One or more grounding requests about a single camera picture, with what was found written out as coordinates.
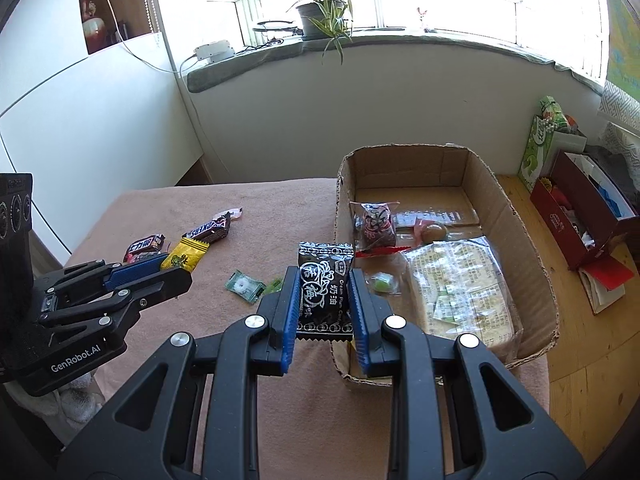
dark red box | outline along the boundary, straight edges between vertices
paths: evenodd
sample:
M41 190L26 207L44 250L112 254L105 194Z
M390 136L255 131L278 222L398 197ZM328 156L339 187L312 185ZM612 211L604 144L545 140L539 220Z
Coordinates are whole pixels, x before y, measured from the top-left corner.
M556 200L537 181L531 192L531 201L558 242L571 270L608 253L626 233L640 232L640 217L617 219L598 189L566 153L558 154L550 178L574 206L577 217L595 241L593 248L584 246Z

potted plant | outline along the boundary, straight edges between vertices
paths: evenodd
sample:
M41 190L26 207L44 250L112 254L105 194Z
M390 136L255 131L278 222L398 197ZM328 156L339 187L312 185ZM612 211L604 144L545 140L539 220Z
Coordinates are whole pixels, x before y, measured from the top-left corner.
M340 64L343 61L342 45L340 40L346 38L351 41L353 32L353 4L351 0L313 0L311 3L296 7L302 20L303 40L321 40L329 38L322 52L333 45L340 54ZM351 15L351 28L345 13Z

black flower pot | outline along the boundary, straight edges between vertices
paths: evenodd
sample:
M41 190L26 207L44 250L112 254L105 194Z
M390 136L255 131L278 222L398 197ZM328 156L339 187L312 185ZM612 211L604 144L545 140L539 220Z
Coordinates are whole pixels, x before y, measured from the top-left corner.
M344 3L340 1L335 1L334 4L338 8L344 6ZM322 20L324 20L324 14L322 13L320 4L311 2L310 4L297 6L296 9L298 10L300 19L302 20L302 31L304 32L304 35L302 36L303 41L322 40L322 38L327 38L327 35L317 28L309 19L313 18L318 20L318 22L322 22Z

wooden floor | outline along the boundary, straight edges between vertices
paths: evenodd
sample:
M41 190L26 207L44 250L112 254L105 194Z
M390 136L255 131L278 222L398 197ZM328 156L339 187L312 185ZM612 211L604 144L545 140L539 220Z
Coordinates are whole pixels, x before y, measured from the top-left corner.
M560 340L548 354L551 416L592 463L640 396L640 278L626 245L613 253L636 276L626 295L594 316L577 273L516 176L498 177L551 276L560 309Z

yellow candy wrapper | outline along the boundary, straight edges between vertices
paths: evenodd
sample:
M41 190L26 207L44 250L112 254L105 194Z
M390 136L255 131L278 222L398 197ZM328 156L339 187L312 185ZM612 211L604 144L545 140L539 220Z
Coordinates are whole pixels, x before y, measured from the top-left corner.
M160 268L166 270L172 267L182 267L189 272L193 272L193 269L196 268L201 257L207 252L207 249L209 249L209 244L207 243L191 240L190 238L183 238L165 258Z

